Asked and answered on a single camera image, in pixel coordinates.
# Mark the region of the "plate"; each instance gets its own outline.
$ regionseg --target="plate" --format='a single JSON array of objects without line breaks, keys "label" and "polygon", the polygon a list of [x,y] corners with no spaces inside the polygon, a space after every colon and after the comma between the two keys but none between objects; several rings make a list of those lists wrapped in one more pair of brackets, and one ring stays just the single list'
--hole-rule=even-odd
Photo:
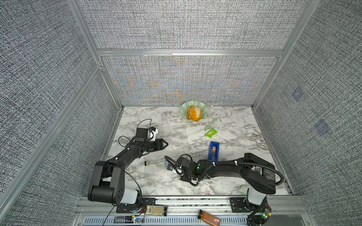
[{"label": "plate", "polygon": [[185,119],[189,120],[189,115],[187,114],[187,109],[191,106],[197,106],[201,109],[201,118],[207,118],[207,114],[209,109],[207,108],[206,104],[202,103],[201,101],[187,101],[183,105],[181,105],[181,114],[185,116]]}]

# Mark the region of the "metal base plate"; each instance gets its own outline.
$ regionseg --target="metal base plate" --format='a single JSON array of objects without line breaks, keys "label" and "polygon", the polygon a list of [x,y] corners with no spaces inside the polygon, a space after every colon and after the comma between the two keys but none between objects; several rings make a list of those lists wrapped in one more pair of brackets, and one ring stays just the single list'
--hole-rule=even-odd
[{"label": "metal base plate", "polygon": [[140,213],[141,205],[147,206],[147,205],[154,205],[155,203],[156,203],[155,198],[142,198],[142,202],[141,202],[141,204],[140,204],[140,206],[138,208],[129,208],[126,205],[117,206],[116,213],[129,213],[129,214]]},{"label": "metal base plate", "polygon": [[[230,206],[233,213],[250,213],[254,211],[253,209],[249,211],[244,203],[244,199],[246,198],[230,198]],[[266,205],[264,205],[261,209],[264,212],[264,209],[267,208]]]}]

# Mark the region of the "blue box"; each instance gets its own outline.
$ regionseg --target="blue box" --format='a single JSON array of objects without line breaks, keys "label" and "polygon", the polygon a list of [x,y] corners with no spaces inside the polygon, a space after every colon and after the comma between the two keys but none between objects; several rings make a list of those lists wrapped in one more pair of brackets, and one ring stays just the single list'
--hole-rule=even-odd
[{"label": "blue box", "polygon": [[[209,146],[209,156],[208,156],[208,160],[211,160],[211,161],[218,161],[219,159],[219,146],[220,146],[220,143],[218,142],[210,142],[210,146]],[[215,152],[212,152],[212,147],[216,147],[216,151]]]}]

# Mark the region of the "black cable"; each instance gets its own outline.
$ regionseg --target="black cable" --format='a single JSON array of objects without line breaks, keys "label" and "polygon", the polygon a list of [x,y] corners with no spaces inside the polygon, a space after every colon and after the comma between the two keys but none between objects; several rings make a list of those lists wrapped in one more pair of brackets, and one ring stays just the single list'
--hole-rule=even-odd
[{"label": "black cable", "polygon": [[150,126],[149,126],[149,128],[151,128],[151,122],[152,122],[152,119],[145,119],[145,120],[142,120],[142,121],[140,121],[140,122],[139,122],[139,124],[137,125],[136,129],[137,129],[137,128],[138,128],[138,126],[141,124],[141,122],[146,121],[146,120],[150,120]]},{"label": "black cable", "polygon": [[[283,174],[281,174],[278,170],[274,169],[274,168],[271,168],[271,167],[268,167],[268,166],[263,166],[263,165],[260,165],[260,164],[256,164],[256,163],[252,163],[252,162],[237,162],[238,165],[252,165],[252,166],[258,166],[258,167],[261,167],[261,168],[265,168],[267,170],[270,170],[272,171],[273,173],[277,174],[279,177],[280,177],[280,180],[278,182],[275,183],[275,185],[280,185],[284,182],[284,176]],[[220,162],[215,162],[215,166],[217,165],[235,165],[235,162],[232,162],[232,161],[220,161]],[[200,182],[203,177],[205,176],[206,172],[213,168],[214,166],[211,165],[209,166],[200,176],[200,178],[198,179],[198,181]]]},{"label": "black cable", "polygon": [[120,139],[121,137],[127,138],[130,142],[131,142],[131,140],[130,140],[128,137],[126,137],[126,136],[120,136],[120,137],[118,138],[118,143],[119,143],[119,145],[121,145],[122,147],[125,148],[127,145],[126,145],[126,146],[123,146],[123,145],[119,142],[119,139]]},{"label": "black cable", "polygon": [[[183,154],[183,155],[189,156],[189,157],[191,158],[191,161],[192,161],[192,157],[191,157],[189,154]],[[180,165],[179,163],[177,163],[175,160],[173,160],[172,158],[170,158],[170,157],[168,157],[168,156],[165,156],[164,158],[165,158],[165,160],[176,170],[176,173],[177,173],[178,175],[184,174],[186,180],[187,180],[192,186],[195,186],[195,187],[196,187],[197,185],[199,185],[199,182],[198,182],[198,181],[196,181],[196,184],[194,184],[194,183],[190,180],[190,178],[192,178],[192,176],[189,176],[189,175],[188,175],[188,171],[189,171],[188,169],[186,169],[184,166]]]},{"label": "black cable", "polygon": [[247,217],[247,224],[248,224],[248,226],[251,226],[251,224],[250,224],[250,219],[251,219],[251,217],[252,216],[254,216],[257,212],[259,212],[259,210],[261,210],[261,208],[265,205],[265,203],[266,203],[266,196],[264,197],[264,199],[263,199],[263,201],[261,202],[261,204],[251,213],[251,214],[249,214],[248,215],[248,217]]},{"label": "black cable", "polygon": [[189,154],[183,154],[183,155],[187,155],[188,157],[190,157],[191,162],[192,162],[192,157],[191,157],[191,155],[189,155]]},{"label": "black cable", "polygon": [[137,186],[138,186],[138,188],[139,188],[139,192],[141,193],[141,198],[139,199],[139,201],[137,202],[137,204],[131,206],[131,208],[132,208],[132,207],[137,207],[137,206],[141,203],[141,201],[142,201],[142,190],[141,190],[141,187],[139,186],[139,184],[137,183],[137,181],[133,178],[133,176],[131,176],[127,171],[125,171],[125,173],[127,173],[127,174],[136,182],[136,184],[137,184]]},{"label": "black cable", "polygon": [[106,216],[106,219],[104,219],[104,221],[103,221],[102,226],[104,226],[104,222],[106,222],[106,220],[107,220],[108,216],[110,215],[110,213],[112,212],[112,210],[113,210],[113,208],[114,208],[114,207],[115,207],[115,206],[113,206],[113,207],[112,207],[112,209],[111,209],[111,211],[109,211],[108,215]]}]

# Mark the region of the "green plastic tool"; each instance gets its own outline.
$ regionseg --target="green plastic tool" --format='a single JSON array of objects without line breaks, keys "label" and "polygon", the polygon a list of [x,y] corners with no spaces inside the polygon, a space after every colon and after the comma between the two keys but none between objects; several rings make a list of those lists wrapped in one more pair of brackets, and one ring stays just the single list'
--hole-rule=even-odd
[{"label": "green plastic tool", "polygon": [[217,118],[214,119],[214,120],[212,120],[212,121],[205,127],[204,131],[210,129],[210,127],[216,122],[216,120],[217,120]]}]

